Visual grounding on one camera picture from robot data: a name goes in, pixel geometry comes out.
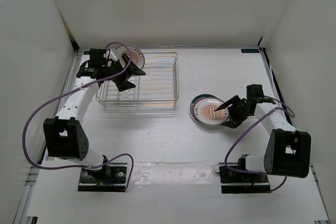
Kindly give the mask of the wire dish rack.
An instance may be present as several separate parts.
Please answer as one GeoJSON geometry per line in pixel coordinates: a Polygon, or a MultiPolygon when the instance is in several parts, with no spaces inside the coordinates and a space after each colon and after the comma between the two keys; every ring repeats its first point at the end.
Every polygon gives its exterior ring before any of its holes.
{"type": "Polygon", "coordinates": [[[120,92],[112,81],[101,85],[96,100],[105,108],[172,108],[179,98],[177,53],[144,52],[144,76],[129,81],[135,88],[120,92]]]}

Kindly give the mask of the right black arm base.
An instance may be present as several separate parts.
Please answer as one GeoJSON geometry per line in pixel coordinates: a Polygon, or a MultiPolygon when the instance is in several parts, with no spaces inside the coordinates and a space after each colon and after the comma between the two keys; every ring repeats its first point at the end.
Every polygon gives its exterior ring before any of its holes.
{"type": "Polygon", "coordinates": [[[271,191],[267,175],[237,173],[223,164],[215,165],[213,170],[220,176],[222,194],[261,194],[271,191]]]}

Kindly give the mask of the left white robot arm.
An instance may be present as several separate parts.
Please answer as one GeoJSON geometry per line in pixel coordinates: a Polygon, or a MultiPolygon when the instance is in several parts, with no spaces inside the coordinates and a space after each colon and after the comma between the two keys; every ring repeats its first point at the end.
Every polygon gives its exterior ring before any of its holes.
{"type": "Polygon", "coordinates": [[[132,76],[143,75],[142,67],[130,60],[126,52],[114,61],[106,57],[105,50],[91,51],[89,60],[79,68],[76,85],[68,92],[64,107],[54,118],[45,119],[43,123],[49,156],[91,170],[98,182],[108,180],[108,159],[90,148],[81,124],[89,103],[104,82],[112,81],[123,92],[135,88],[135,84],[129,81],[132,76]]]}

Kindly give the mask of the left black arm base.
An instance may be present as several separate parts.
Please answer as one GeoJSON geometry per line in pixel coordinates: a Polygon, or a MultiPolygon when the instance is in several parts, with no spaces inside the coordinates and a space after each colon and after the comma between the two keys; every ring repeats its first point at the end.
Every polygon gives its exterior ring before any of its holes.
{"type": "Polygon", "coordinates": [[[127,163],[110,163],[102,170],[81,169],[77,191],[80,192],[125,192],[127,163]]]}

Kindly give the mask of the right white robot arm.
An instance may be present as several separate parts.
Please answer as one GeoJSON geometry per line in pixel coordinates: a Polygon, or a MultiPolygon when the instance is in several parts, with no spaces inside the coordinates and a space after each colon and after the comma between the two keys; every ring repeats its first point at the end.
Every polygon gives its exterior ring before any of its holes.
{"type": "Polygon", "coordinates": [[[259,123],[269,135],[264,155],[246,155],[245,163],[237,168],[224,163],[227,169],[236,172],[236,177],[242,182],[249,181],[255,174],[305,178],[309,173],[311,136],[292,126],[282,116],[283,108],[277,106],[277,103],[278,100],[268,96],[240,99],[236,95],[217,108],[219,111],[228,110],[229,121],[224,126],[231,129],[240,126],[249,116],[257,119],[234,142],[230,152],[259,123]]]}

